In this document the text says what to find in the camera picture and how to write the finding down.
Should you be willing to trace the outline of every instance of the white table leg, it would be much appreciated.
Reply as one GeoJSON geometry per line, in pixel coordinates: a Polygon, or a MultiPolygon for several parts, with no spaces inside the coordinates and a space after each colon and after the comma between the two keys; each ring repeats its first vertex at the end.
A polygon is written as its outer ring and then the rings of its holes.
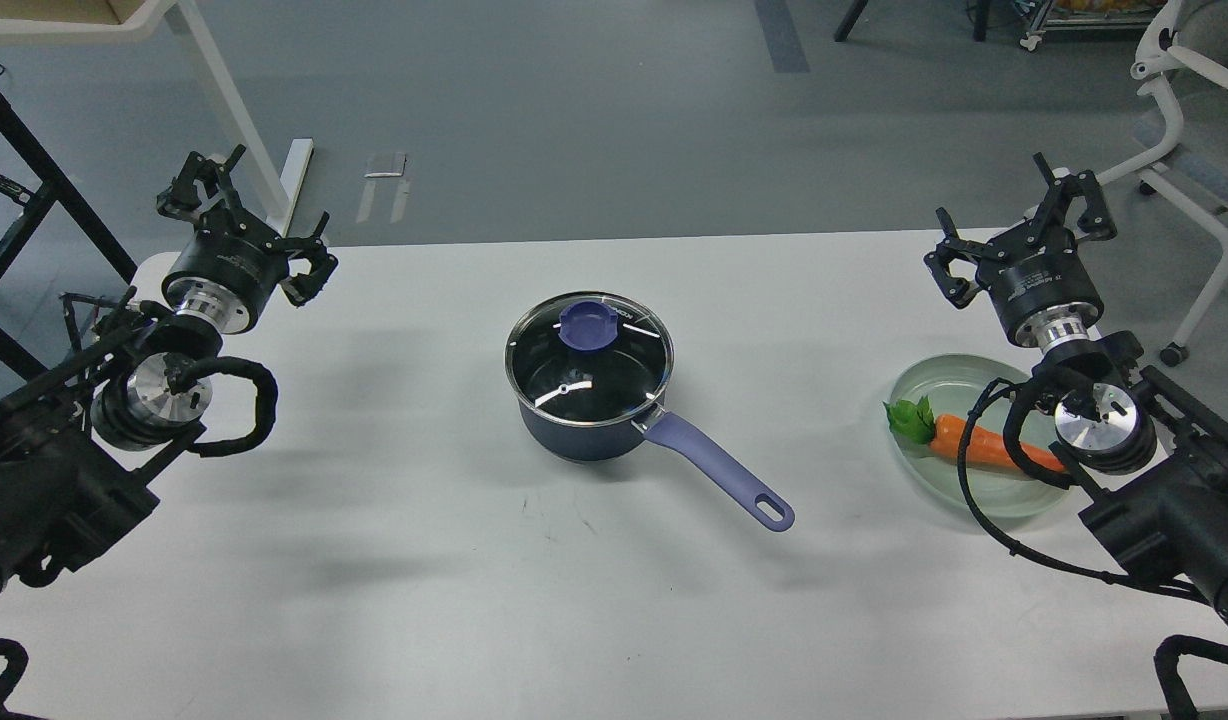
{"type": "Polygon", "coordinates": [[[298,200],[298,190],[303,186],[303,177],[308,160],[312,155],[311,138],[295,140],[290,147],[289,157],[281,174],[276,174],[276,167],[271,163],[271,155],[266,154],[266,146],[258,136],[254,120],[249,118],[249,111],[239,98],[236,82],[227,72],[219,47],[215,45],[210,28],[206,27],[201,10],[195,0],[179,0],[166,10],[165,22],[179,38],[183,52],[188,55],[196,79],[201,82],[206,96],[210,100],[215,114],[222,123],[223,130],[233,143],[243,143],[248,149],[244,155],[244,163],[255,173],[254,184],[258,190],[258,200],[266,211],[266,222],[278,233],[285,236],[289,232],[290,219],[293,216],[293,204],[298,200]]]}

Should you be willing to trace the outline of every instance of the robotic arm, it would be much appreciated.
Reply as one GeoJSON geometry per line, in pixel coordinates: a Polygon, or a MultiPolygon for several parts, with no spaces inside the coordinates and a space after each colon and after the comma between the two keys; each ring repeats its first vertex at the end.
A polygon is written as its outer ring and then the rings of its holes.
{"type": "MultiPolygon", "coordinates": [[[[321,233],[282,238],[239,204],[231,170],[244,147],[219,163],[198,152],[157,197],[157,211],[192,222],[193,241],[162,284],[163,306],[124,300],[96,324],[98,340],[0,401],[0,593],[18,575],[44,587],[61,570],[101,557],[156,507],[149,490],[184,452],[238,455],[265,441],[276,420],[276,381],[260,364],[221,358],[222,335],[253,328],[276,286],[295,306],[316,297],[338,260],[321,233]],[[291,260],[307,260],[291,275],[291,260]],[[198,442],[211,401],[210,377],[254,385],[254,429],[198,442]],[[91,436],[144,451],[126,471],[91,436]]],[[[0,639],[0,718],[26,666],[18,643],[0,639]]]]}
{"type": "MultiPolygon", "coordinates": [[[[1116,227],[1094,173],[1087,170],[1056,178],[1043,156],[1035,160],[1047,193],[1034,217],[980,243],[962,240],[941,208],[944,238],[925,257],[925,264],[957,308],[985,291],[1007,340],[1043,351],[1030,381],[997,393],[989,387],[971,417],[976,420],[981,415],[991,394],[1013,396],[1003,431],[1011,457],[1040,482],[1077,484],[1089,495],[1090,506],[1079,518],[1126,571],[1125,577],[1055,562],[995,528],[973,500],[963,456],[962,490],[979,523],[1012,552],[1106,582],[1202,600],[1228,625],[1228,423],[1159,370],[1144,366],[1135,372],[1143,348],[1131,333],[1090,338],[1089,328],[1103,315],[1103,301],[1076,251],[1086,241],[1116,236],[1116,227]],[[1082,237],[1065,227],[1076,197],[1086,199],[1086,210],[1077,219],[1082,237]],[[954,260],[976,267],[973,281],[952,274],[954,260]],[[1059,439],[1050,450],[1063,461],[1067,473],[1040,468],[1022,452],[1018,432],[1034,409],[1052,415],[1059,439]],[[1167,460],[1146,468],[1157,445],[1157,423],[1173,436],[1175,447],[1167,460]],[[1084,468],[1141,473],[1109,491],[1084,468]],[[1190,582],[1179,582],[1178,575],[1190,582]]],[[[1172,714],[1195,716],[1176,675],[1180,652],[1228,663],[1228,648],[1174,636],[1157,654],[1172,714]]]]}

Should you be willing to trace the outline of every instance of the cardboard box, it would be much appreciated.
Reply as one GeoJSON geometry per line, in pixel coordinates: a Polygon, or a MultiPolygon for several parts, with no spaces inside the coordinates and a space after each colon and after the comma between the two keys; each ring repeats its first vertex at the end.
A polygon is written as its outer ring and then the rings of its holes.
{"type": "Polygon", "coordinates": [[[142,0],[0,0],[0,18],[117,26],[140,6],[142,0]]]}

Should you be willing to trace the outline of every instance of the caster wheel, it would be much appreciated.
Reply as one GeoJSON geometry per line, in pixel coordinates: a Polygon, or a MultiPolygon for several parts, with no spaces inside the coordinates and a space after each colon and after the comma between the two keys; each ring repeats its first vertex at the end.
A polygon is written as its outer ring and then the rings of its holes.
{"type": "Polygon", "coordinates": [[[1185,346],[1178,346],[1175,343],[1170,343],[1170,345],[1167,345],[1163,350],[1160,350],[1159,355],[1162,362],[1173,369],[1173,366],[1187,359],[1187,349],[1185,346]]]}

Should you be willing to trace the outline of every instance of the saucepan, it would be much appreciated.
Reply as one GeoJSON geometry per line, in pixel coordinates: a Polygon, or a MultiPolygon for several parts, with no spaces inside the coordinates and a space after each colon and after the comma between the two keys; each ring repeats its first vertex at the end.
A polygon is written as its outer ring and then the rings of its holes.
{"type": "Polygon", "coordinates": [[[672,338],[650,307],[613,292],[567,292],[508,334],[505,365],[526,426],[565,460],[625,455],[650,441],[686,456],[774,532],[796,514],[711,437],[663,407],[672,338]]]}

